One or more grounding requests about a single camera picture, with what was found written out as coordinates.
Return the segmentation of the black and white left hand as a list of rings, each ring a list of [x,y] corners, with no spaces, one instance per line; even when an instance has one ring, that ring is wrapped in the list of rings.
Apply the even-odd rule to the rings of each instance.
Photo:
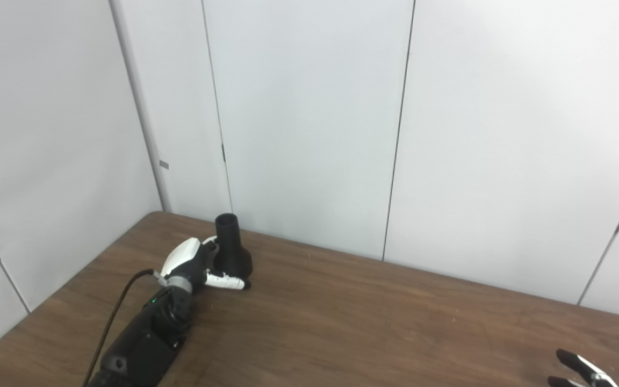
[[[239,229],[218,228],[217,233],[203,241],[189,238],[175,247],[165,260],[158,282],[192,295],[203,286],[250,289],[251,253],[243,247]]]

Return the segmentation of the black and white right hand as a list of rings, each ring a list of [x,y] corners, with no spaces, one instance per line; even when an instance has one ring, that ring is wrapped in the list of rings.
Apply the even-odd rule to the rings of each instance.
[[[550,376],[547,379],[549,386],[617,386],[612,377],[586,358],[562,348],[556,350],[556,355],[560,363],[578,373],[586,384],[564,377]]]

